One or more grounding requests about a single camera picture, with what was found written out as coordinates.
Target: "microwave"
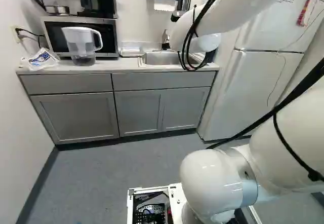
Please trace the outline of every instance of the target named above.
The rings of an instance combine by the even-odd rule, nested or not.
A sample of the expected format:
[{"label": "microwave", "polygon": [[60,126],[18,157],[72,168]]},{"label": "microwave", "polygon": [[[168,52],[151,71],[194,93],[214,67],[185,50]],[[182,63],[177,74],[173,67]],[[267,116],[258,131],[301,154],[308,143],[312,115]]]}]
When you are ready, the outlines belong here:
[{"label": "microwave", "polygon": [[[50,49],[60,57],[69,57],[69,49],[63,34],[63,27],[87,27],[100,32],[103,48],[96,51],[96,57],[119,57],[117,45],[116,19],[89,18],[79,16],[44,16],[41,19],[45,37]],[[98,36],[94,36],[99,46]]]}]

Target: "gray carpet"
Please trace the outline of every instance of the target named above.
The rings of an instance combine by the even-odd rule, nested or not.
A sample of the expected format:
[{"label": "gray carpet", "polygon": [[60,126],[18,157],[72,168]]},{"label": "gray carpet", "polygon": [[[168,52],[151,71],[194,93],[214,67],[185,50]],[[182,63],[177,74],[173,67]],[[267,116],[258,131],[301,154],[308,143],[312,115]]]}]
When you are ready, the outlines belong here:
[{"label": "gray carpet", "polygon": [[[236,141],[229,146],[247,142]],[[60,152],[27,223],[126,224],[127,189],[179,182],[183,158],[206,146],[197,134],[188,134]],[[312,204],[309,208],[316,205],[316,219],[319,220],[318,213],[323,214],[324,223],[324,210],[321,213],[317,203],[309,198],[300,197],[298,201]],[[307,216],[307,206],[292,203],[296,200],[258,205],[257,210],[264,224],[317,223],[295,222],[298,216],[292,221],[275,221],[277,211],[288,216]]]}]

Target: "refrigerator handle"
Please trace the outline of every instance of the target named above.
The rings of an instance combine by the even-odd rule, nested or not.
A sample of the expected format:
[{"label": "refrigerator handle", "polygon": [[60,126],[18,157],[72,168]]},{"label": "refrigerator handle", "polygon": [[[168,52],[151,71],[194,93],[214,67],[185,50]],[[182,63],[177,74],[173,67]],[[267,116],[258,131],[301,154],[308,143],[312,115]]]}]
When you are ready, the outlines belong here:
[{"label": "refrigerator handle", "polygon": [[233,62],[233,65],[231,66],[230,74],[228,75],[228,80],[227,80],[227,85],[225,87],[225,92],[227,92],[228,88],[230,87],[230,85],[231,85],[231,83],[233,81],[233,78],[235,77],[237,71],[239,70],[240,65],[241,65],[241,61],[245,60],[245,57],[247,55],[247,53],[243,52],[243,51],[238,51],[238,50],[234,50],[234,51],[236,52],[236,55],[233,58],[234,62]]}]

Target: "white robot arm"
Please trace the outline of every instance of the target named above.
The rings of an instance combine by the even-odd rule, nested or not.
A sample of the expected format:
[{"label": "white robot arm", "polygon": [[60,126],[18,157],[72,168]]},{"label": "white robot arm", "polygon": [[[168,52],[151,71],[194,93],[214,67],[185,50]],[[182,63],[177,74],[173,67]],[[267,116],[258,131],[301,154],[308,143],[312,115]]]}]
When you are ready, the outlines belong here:
[{"label": "white robot arm", "polygon": [[[241,26],[275,1],[216,1],[196,28],[198,37],[192,40],[190,52],[211,51],[213,46],[206,43],[213,40],[212,34]],[[203,7],[195,12],[199,14]],[[177,21],[170,37],[172,49],[182,49],[192,17],[193,10]],[[311,171],[285,147],[271,118],[257,129],[249,145],[197,151],[184,159],[180,176],[188,202],[182,211],[183,223],[227,223],[240,207],[293,192],[324,191],[323,104],[324,92],[311,90],[275,115],[282,135],[302,162],[315,170],[318,180],[311,180]]]},{"label": "white robot arm", "polygon": [[[265,10],[277,0],[218,0],[204,15],[196,29],[198,38],[195,37],[190,46],[190,52],[209,52],[216,49],[213,46],[218,38],[215,34],[227,32],[240,27],[248,20]],[[204,5],[195,9],[196,17]],[[175,24],[170,35],[170,47],[181,51],[185,37],[192,26],[194,9],[185,13]]]}]

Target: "kitchen counter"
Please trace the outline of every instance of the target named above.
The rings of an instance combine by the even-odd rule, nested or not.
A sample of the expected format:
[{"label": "kitchen counter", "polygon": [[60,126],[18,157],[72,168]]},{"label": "kitchen counter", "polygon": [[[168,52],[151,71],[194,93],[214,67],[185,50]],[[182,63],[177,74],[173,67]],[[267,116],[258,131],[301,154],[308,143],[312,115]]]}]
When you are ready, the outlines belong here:
[{"label": "kitchen counter", "polygon": [[[23,74],[82,74],[82,73],[146,73],[146,72],[184,72],[180,65],[139,65],[140,58],[119,58],[118,60],[97,59],[92,66],[75,66],[71,60],[61,60],[59,65],[32,71],[28,66],[20,66],[16,73]],[[218,71],[219,66],[210,63],[199,71]]]}]

